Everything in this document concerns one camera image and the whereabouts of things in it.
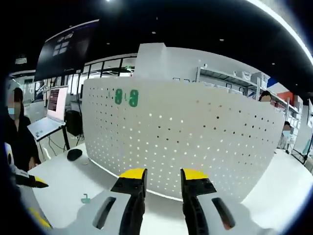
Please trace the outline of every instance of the computer mouse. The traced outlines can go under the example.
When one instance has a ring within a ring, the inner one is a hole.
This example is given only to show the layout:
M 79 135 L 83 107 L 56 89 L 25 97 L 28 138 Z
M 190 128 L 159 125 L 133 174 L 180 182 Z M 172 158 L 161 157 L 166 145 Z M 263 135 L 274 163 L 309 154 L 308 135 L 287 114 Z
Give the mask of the computer mouse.
M 72 162 L 78 159 L 82 154 L 83 152 L 80 149 L 75 148 L 68 152 L 67 159 Z

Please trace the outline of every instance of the monitor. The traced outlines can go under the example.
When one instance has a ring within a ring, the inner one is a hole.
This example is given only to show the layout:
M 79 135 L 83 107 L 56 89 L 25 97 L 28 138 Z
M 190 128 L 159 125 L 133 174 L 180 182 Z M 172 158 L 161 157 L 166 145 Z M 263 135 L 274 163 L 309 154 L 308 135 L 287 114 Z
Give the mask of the monitor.
M 71 27 L 46 40 L 39 55 L 34 81 L 80 73 L 99 20 Z
M 47 117 L 64 121 L 67 86 L 54 87 L 50 90 Z
M 309 107 L 308 107 L 308 121 L 307 121 L 307 125 L 310 128 L 313 128 L 313 105 L 311 100 L 309 99 Z

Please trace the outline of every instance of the black ceiling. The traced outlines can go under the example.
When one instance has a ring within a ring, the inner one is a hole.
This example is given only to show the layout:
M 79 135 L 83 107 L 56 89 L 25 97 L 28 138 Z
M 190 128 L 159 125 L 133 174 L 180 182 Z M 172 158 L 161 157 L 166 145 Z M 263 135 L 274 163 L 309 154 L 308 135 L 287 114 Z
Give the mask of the black ceiling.
M 312 8 L 304 5 L 312 1 L 289 2 L 307 32 L 308 48 L 313 48 L 313 28 L 306 18 Z M 21 8 L 23 30 L 14 53 L 25 54 L 27 64 L 14 66 L 12 71 L 35 69 L 47 38 L 71 25 L 100 19 L 86 62 L 137 52 L 140 43 L 164 42 L 168 47 L 239 60 L 297 94 L 313 92 L 313 66 L 298 43 L 271 16 L 246 0 L 41 1 Z

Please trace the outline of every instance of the laptop screen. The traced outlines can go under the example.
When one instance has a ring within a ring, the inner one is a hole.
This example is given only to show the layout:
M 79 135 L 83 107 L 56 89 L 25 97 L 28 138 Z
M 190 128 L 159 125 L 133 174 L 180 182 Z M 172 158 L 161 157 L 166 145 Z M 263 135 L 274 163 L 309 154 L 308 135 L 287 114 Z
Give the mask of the laptop screen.
M 47 117 L 64 121 L 67 87 L 53 88 L 50 91 Z

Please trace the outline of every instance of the perforated panel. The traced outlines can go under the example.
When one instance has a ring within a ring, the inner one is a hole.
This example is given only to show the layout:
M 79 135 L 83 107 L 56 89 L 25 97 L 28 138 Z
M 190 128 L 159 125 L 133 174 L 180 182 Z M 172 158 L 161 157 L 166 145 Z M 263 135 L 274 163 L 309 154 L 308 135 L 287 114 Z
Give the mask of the perforated panel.
M 207 173 L 218 191 L 243 200 L 284 124 L 268 103 L 201 83 L 89 79 L 83 97 L 88 155 L 116 175 L 147 168 L 147 188 L 175 198 L 183 167 Z

